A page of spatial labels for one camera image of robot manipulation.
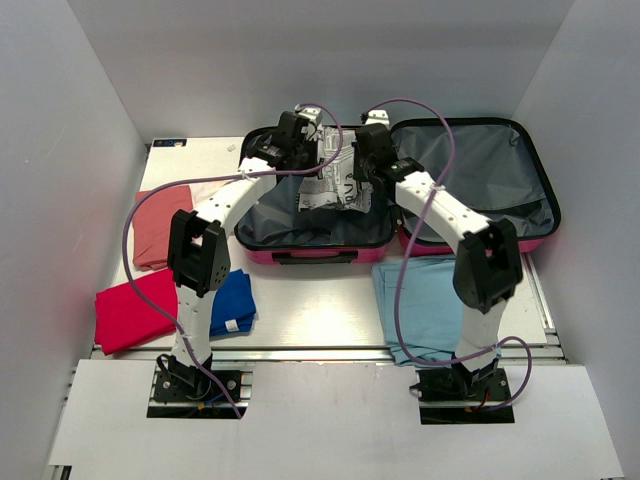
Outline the newspaper print garment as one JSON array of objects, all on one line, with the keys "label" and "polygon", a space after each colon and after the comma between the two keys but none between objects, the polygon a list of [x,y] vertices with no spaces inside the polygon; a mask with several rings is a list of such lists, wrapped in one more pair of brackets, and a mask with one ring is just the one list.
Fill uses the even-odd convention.
[{"label": "newspaper print garment", "polygon": [[318,208],[353,210],[368,213],[372,205],[373,187],[370,183],[354,177],[354,129],[344,129],[340,135],[337,128],[325,127],[317,142],[317,160],[323,163],[342,147],[338,156],[314,177],[305,177],[298,189],[299,211]]}]

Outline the salmon pink garment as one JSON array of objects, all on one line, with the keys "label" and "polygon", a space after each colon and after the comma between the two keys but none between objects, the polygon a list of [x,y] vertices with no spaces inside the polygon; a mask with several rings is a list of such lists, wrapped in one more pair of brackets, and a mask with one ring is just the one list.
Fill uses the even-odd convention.
[{"label": "salmon pink garment", "polygon": [[171,220],[178,210],[193,208],[189,186],[170,187],[149,197],[133,217],[133,265],[141,270],[167,266]]}]

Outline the light blue garment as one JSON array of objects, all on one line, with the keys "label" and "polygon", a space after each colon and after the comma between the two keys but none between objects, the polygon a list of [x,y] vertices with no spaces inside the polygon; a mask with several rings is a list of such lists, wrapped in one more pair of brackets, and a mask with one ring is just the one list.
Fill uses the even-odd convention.
[{"label": "light blue garment", "polygon": [[[384,340],[399,366],[414,365],[401,349],[394,321],[400,260],[377,263],[372,280]],[[455,258],[414,257],[401,286],[401,334],[410,354],[428,362],[449,360],[461,335],[463,303],[453,287]]]}]

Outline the royal blue towel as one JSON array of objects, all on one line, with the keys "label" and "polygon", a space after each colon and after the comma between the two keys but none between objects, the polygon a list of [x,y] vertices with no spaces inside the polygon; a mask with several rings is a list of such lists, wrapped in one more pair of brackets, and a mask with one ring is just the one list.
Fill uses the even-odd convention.
[{"label": "royal blue towel", "polygon": [[232,271],[222,287],[216,291],[209,335],[219,337],[249,333],[253,328],[256,313],[250,276],[241,269]]}]

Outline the bright red garment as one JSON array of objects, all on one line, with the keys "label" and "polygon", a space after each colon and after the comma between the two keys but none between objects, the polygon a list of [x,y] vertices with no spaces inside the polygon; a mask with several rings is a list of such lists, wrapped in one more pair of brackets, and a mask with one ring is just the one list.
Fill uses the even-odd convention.
[{"label": "bright red garment", "polygon": [[[158,307],[173,317],[177,316],[178,300],[170,270],[143,276],[135,283]],[[94,305],[94,341],[105,355],[122,352],[175,332],[175,325],[145,303],[129,283],[97,293]]]}]

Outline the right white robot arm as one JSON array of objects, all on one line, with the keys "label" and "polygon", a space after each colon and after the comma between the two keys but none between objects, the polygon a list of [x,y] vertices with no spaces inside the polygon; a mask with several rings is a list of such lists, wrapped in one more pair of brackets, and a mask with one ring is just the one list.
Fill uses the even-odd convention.
[{"label": "right white robot arm", "polygon": [[461,337],[452,363],[453,390],[472,399],[496,369],[497,335],[508,300],[522,281],[516,230],[466,206],[433,180],[417,161],[399,158],[382,123],[355,131],[354,177],[370,183],[399,207],[418,216],[455,254],[453,287],[464,304]]}]

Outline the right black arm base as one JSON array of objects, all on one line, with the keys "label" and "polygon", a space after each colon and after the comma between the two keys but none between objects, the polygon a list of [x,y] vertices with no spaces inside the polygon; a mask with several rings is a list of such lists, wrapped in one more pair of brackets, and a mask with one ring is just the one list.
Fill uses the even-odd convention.
[{"label": "right black arm base", "polygon": [[511,391],[503,368],[497,368],[483,379],[468,384],[462,369],[420,369],[417,382],[409,392],[419,402],[422,425],[480,425],[513,424],[515,415],[511,406],[493,410],[506,402]]}]

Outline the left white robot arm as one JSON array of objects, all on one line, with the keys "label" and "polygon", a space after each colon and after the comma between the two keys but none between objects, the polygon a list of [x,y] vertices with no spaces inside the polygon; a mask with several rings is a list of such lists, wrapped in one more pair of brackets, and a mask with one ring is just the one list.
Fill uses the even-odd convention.
[{"label": "left white robot arm", "polygon": [[317,165],[321,118],[317,107],[283,113],[270,139],[258,140],[246,151],[238,179],[225,182],[192,211],[176,211],[171,219],[168,267],[176,285],[180,326],[171,355],[185,365],[176,384],[188,398],[202,398],[211,387],[211,374],[196,364],[211,358],[210,310],[216,291],[230,273],[228,237],[251,207],[276,186],[276,171]]}]

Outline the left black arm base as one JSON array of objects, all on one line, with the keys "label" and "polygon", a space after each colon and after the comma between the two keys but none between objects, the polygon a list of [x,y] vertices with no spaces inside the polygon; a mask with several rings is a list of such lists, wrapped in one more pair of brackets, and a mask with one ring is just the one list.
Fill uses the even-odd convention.
[{"label": "left black arm base", "polygon": [[173,355],[156,358],[146,416],[149,419],[239,420],[251,398],[252,373],[243,370],[212,370],[219,382]]}]

